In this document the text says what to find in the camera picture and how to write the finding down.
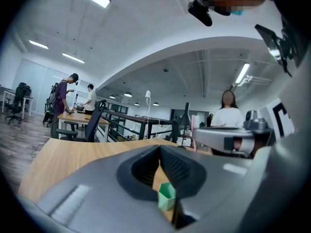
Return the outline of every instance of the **wooden table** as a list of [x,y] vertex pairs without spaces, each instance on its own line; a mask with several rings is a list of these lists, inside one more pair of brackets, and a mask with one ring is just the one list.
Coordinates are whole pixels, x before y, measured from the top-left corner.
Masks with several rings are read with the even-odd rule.
[[[9,90],[9,89],[5,89],[5,90],[4,90],[4,93],[3,93],[3,102],[2,102],[2,113],[4,112],[5,94],[8,94],[8,95],[11,95],[12,97],[15,97],[15,91],[14,91],[14,90]],[[29,111],[29,116],[31,116],[31,107],[32,107],[32,105],[33,105],[33,100],[34,100],[34,98],[24,96],[23,108],[22,108],[22,111],[21,111],[21,118],[22,118],[22,119],[24,119],[26,100],[29,100],[29,101],[30,101],[28,111]]]
[[[177,146],[177,144],[163,139],[114,143],[85,143],[51,138],[30,165],[28,172],[20,184],[18,194],[36,203],[49,188],[87,163],[150,145]],[[200,150],[198,152],[210,154],[209,152]],[[161,183],[168,181],[163,170],[159,167],[155,173],[153,189],[157,191]],[[171,221],[173,210],[163,213]]]
[[[76,111],[73,114],[69,114],[67,112],[63,112],[63,114],[60,114],[57,118],[59,119],[58,121],[58,128],[62,128],[62,122],[63,121],[70,121],[70,122],[77,122],[81,124],[88,124],[89,120],[86,118],[91,118],[92,115],[86,115],[84,113],[77,113]],[[104,142],[107,142],[108,139],[108,130],[109,130],[109,122],[104,120],[103,118],[99,119],[98,122],[99,125],[102,125],[105,127],[105,134],[104,134]]]

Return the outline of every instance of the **long dark hair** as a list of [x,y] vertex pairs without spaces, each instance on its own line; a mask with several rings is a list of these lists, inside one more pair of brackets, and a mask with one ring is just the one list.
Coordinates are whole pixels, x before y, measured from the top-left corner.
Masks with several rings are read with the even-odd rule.
[[230,90],[226,90],[226,91],[223,93],[223,95],[222,95],[222,107],[221,107],[221,109],[223,109],[223,108],[225,107],[225,103],[224,103],[224,94],[225,94],[226,92],[231,92],[231,94],[232,94],[232,96],[233,96],[233,101],[232,101],[232,103],[230,104],[231,108],[237,108],[237,109],[238,109],[237,104],[236,104],[236,102],[235,102],[235,95],[234,95],[234,93],[233,93],[232,91],[230,91]]

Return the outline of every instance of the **wooden floor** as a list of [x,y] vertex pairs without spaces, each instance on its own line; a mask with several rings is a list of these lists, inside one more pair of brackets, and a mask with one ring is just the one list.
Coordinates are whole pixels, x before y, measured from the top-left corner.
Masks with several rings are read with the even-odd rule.
[[[43,115],[32,113],[31,117],[25,113],[25,119],[18,124],[15,120],[11,124],[5,123],[5,116],[10,113],[0,112],[0,166],[12,190],[17,193],[19,184],[31,162],[33,146],[44,144],[50,138],[50,128],[42,124]],[[83,137],[84,131],[78,132]]]

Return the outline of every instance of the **green cube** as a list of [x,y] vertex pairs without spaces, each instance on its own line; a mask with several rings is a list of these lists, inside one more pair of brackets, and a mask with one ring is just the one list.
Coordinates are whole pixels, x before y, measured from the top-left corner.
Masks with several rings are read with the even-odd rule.
[[161,183],[158,194],[158,207],[162,211],[168,211],[175,205],[176,190],[171,183]]

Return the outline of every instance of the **white shirt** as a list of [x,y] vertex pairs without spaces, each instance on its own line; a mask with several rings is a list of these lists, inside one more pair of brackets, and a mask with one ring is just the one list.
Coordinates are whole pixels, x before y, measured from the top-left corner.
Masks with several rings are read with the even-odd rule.
[[95,93],[95,91],[91,90],[88,93],[87,100],[91,100],[91,102],[86,105],[86,110],[87,111],[95,110],[95,103],[96,103],[96,93]]
[[237,108],[220,109],[213,117],[211,126],[238,127],[243,126],[244,118]]

